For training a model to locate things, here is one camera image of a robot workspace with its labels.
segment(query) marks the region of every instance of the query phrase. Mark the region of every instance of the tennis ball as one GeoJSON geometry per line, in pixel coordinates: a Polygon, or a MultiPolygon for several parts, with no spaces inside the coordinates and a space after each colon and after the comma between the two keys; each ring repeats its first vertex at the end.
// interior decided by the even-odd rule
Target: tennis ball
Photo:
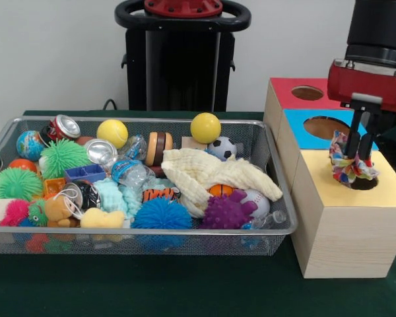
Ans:
{"type": "Polygon", "coordinates": [[[113,143],[117,149],[125,145],[128,136],[126,125],[115,119],[102,122],[97,129],[97,138],[113,143]]]}
{"type": "Polygon", "coordinates": [[[208,144],[220,137],[222,125],[214,114],[203,112],[191,122],[191,134],[196,142],[208,144]]]}

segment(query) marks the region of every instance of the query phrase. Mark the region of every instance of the metal basket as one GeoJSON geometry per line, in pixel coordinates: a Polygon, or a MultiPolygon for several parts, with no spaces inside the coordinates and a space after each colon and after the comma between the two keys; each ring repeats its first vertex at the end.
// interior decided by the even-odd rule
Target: metal basket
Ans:
{"type": "MultiPolygon", "coordinates": [[[[17,157],[18,136],[42,129],[52,117],[22,117],[8,122],[0,133],[0,169],[17,157]]],[[[95,136],[106,118],[74,118],[82,135],[95,136]]],[[[170,132],[177,145],[190,135],[191,120],[118,118],[131,135],[148,137],[152,131],[170,132]]],[[[267,171],[283,191],[271,210],[282,210],[287,220],[260,230],[162,229],[56,229],[0,227],[0,254],[173,254],[173,255],[273,255],[285,235],[297,226],[296,213],[287,188],[270,129],[259,121],[221,120],[222,135],[239,145],[242,157],[267,171]]]]}

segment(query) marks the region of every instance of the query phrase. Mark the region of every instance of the circular hole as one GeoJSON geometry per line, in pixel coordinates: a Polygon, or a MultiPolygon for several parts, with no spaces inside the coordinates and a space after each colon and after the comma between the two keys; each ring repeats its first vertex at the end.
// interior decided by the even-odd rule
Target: circular hole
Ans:
{"type": "Polygon", "coordinates": [[[302,100],[319,100],[323,98],[324,93],[321,89],[313,86],[297,86],[292,89],[292,94],[302,100]]]}
{"type": "Polygon", "coordinates": [[[309,134],[324,140],[331,140],[334,136],[335,130],[339,130],[345,135],[349,134],[349,125],[345,122],[323,116],[305,120],[304,128],[309,134]]]}
{"type": "Polygon", "coordinates": [[[372,190],[378,185],[378,179],[367,180],[365,178],[357,178],[355,182],[350,185],[353,190],[372,190]]]}

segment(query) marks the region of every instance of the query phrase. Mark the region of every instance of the ball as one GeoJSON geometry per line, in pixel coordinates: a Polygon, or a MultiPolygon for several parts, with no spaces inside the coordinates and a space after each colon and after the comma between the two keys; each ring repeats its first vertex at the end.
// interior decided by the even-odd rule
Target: ball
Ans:
{"type": "Polygon", "coordinates": [[[88,142],[88,141],[90,141],[90,140],[92,140],[92,139],[93,139],[93,137],[79,137],[79,138],[76,140],[76,142],[77,142],[79,145],[84,146],[86,142],[88,142]]]}
{"type": "Polygon", "coordinates": [[[191,122],[191,134],[196,142],[208,144],[220,137],[222,125],[214,114],[204,112],[191,122]]]}
{"type": "Polygon", "coordinates": [[[37,173],[37,166],[30,160],[27,160],[25,158],[17,158],[16,160],[13,160],[10,164],[9,167],[11,168],[21,168],[23,170],[31,170],[34,173],[37,173]]]}
{"type": "Polygon", "coordinates": [[[22,133],[16,141],[18,154],[27,160],[36,162],[41,157],[41,152],[46,146],[40,139],[37,131],[27,131],[22,133]]]}
{"type": "Polygon", "coordinates": [[[223,195],[230,196],[235,189],[227,185],[214,185],[209,189],[209,193],[213,196],[222,197],[223,195]]]}
{"type": "Polygon", "coordinates": [[[125,145],[128,136],[126,125],[115,119],[102,122],[97,129],[97,138],[113,143],[117,149],[125,145]]]}
{"type": "Polygon", "coordinates": [[[245,192],[246,192],[246,197],[243,198],[243,200],[241,200],[240,202],[245,203],[247,201],[253,201],[258,206],[258,209],[251,214],[251,217],[253,218],[265,217],[270,211],[269,199],[257,190],[246,190],[245,192]]]}
{"type": "Polygon", "coordinates": [[[209,145],[208,150],[211,154],[223,161],[232,155],[236,155],[238,152],[235,143],[228,137],[218,137],[209,145]]]}

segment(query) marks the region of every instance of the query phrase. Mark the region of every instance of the white cloth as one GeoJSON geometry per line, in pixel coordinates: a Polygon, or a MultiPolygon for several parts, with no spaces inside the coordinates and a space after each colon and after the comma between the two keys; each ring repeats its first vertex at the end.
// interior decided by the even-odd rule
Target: white cloth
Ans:
{"type": "Polygon", "coordinates": [[[244,159],[230,157],[226,162],[196,149],[164,151],[161,167],[181,192],[180,203],[192,217],[203,218],[214,185],[224,184],[241,190],[253,189],[271,201],[282,197],[279,187],[258,167],[244,159]]]}

